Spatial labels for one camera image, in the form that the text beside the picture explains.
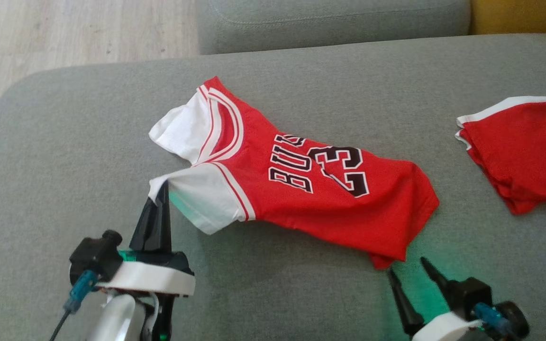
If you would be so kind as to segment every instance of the clothing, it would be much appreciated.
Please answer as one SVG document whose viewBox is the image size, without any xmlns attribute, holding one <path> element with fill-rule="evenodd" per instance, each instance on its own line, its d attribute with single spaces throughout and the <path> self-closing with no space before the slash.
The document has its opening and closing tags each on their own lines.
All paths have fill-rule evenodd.
<svg viewBox="0 0 546 341">
<path fill-rule="evenodd" d="M 546 201 L 546 97 L 510 97 L 457 124 L 456 138 L 511 213 Z"/>
<path fill-rule="evenodd" d="M 153 179 L 150 196 L 169 179 L 172 202 L 205 233 L 266 220 L 369 252 L 383 269 L 405 260 L 439 204 L 412 162 L 282 133 L 218 78 L 149 136 L 192 164 Z"/>
</svg>

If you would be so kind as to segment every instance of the red and white shirt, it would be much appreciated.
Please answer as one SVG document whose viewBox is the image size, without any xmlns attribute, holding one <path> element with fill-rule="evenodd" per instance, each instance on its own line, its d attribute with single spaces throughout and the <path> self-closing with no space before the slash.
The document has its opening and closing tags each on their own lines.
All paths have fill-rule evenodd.
<svg viewBox="0 0 546 341">
<path fill-rule="evenodd" d="M 455 137 L 511 213 L 546 201 L 546 97 L 509 97 L 457 124 Z"/>
<path fill-rule="evenodd" d="M 383 269 L 405 260 L 439 204 L 412 162 L 282 133 L 218 78 L 149 136 L 192 164 L 152 179 L 149 196 L 169 180 L 171 201 L 208 234 L 234 221 L 265 220 L 369 252 Z"/>
</svg>

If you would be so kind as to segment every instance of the mustard yellow fabric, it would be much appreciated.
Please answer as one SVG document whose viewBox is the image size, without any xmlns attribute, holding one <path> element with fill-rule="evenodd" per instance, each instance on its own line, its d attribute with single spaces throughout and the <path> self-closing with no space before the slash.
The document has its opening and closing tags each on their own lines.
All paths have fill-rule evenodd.
<svg viewBox="0 0 546 341">
<path fill-rule="evenodd" d="M 472 34 L 546 33 L 546 0 L 472 0 Z"/>
</svg>

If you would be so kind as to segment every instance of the wooden floor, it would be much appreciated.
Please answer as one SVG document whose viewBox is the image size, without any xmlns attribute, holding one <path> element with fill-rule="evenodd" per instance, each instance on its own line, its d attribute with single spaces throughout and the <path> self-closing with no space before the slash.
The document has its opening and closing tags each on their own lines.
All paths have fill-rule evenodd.
<svg viewBox="0 0 546 341">
<path fill-rule="evenodd" d="M 0 96 L 37 71 L 196 54 L 195 0 L 0 0 Z"/>
</svg>

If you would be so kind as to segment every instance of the gray fabric surface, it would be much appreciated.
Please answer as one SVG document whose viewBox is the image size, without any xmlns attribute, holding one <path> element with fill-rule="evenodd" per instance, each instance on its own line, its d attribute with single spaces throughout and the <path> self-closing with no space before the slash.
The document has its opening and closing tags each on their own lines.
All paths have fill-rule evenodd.
<svg viewBox="0 0 546 341">
<path fill-rule="evenodd" d="M 469 0 L 199 0 L 202 54 L 466 35 Z"/>
<path fill-rule="evenodd" d="M 127 246 L 148 179 L 188 166 L 147 132 L 214 75 L 284 132 L 412 160 L 429 175 L 441 205 L 396 266 L 425 319 L 446 307 L 422 255 L 518 302 L 529 339 L 546 339 L 546 205 L 512 216 L 453 136 L 457 116 L 546 95 L 546 35 L 498 35 L 95 65 L 19 82 L 0 100 L 0 341 L 47 340 L 83 237 L 113 228 Z M 263 223 L 206 236 L 172 215 L 173 246 L 197 276 L 195 296 L 175 304 L 176 340 L 407 339 L 365 253 Z M 60 340 L 82 340 L 103 300 L 89 296 Z"/>
</svg>

